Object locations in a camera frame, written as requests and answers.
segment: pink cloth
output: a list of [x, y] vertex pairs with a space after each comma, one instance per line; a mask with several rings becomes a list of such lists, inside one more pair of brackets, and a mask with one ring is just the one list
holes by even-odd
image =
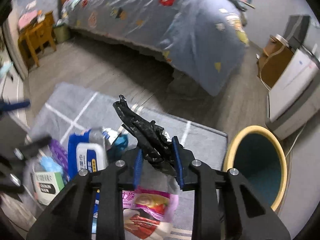
[[27, 12], [22, 15], [18, 21], [18, 28], [21, 31], [24, 27], [26, 27], [31, 21], [37, 17], [38, 11]]

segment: yellow rim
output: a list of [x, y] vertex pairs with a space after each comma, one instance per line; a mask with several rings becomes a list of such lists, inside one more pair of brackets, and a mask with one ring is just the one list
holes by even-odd
[[278, 153], [278, 156], [279, 156], [280, 165], [281, 165], [281, 183], [280, 183], [278, 195], [277, 195], [275, 201], [273, 202], [273, 204], [271, 205], [272, 210], [275, 211], [278, 208], [278, 206], [280, 205], [281, 200], [284, 195], [285, 186], [287, 183], [287, 163], [285, 161], [284, 152], [282, 150], [280, 143], [278, 142], [277, 138], [269, 130], [267, 130], [266, 128], [263, 128], [261, 126], [258, 126], [258, 125], [252, 125], [252, 126], [248, 126], [248, 127], [244, 128], [242, 131], [240, 131], [235, 136], [235, 138], [232, 140], [231, 144], [228, 147], [226, 157], [224, 158], [223, 171], [227, 171], [228, 169], [233, 168], [233, 163], [235, 160], [236, 151], [238, 149], [240, 142], [242, 141], [242, 139], [246, 135], [251, 134], [251, 133], [261, 134], [264, 137], [266, 137], [267, 139], [269, 139], [269, 141], [275, 147], [275, 149]]

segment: purple wrapper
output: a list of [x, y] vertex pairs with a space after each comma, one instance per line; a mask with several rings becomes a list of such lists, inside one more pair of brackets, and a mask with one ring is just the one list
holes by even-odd
[[67, 181], [69, 181], [67, 151], [55, 139], [51, 140], [51, 143], [49, 144], [49, 148], [52, 153], [52, 158], [56, 163], [58, 163], [62, 167], [65, 178]]

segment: white appliance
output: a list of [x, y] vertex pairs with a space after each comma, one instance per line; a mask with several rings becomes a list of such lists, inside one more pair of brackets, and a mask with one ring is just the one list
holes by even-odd
[[319, 61], [297, 49], [290, 63], [269, 91], [267, 127], [284, 139], [320, 109]]

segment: yellow logo on package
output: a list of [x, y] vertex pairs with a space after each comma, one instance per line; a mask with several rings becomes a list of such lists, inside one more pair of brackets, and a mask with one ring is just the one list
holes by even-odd
[[93, 172], [96, 172], [96, 171], [97, 171], [96, 160], [95, 160], [95, 159], [92, 159], [91, 162], [92, 162], [92, 171], [93, 171]]

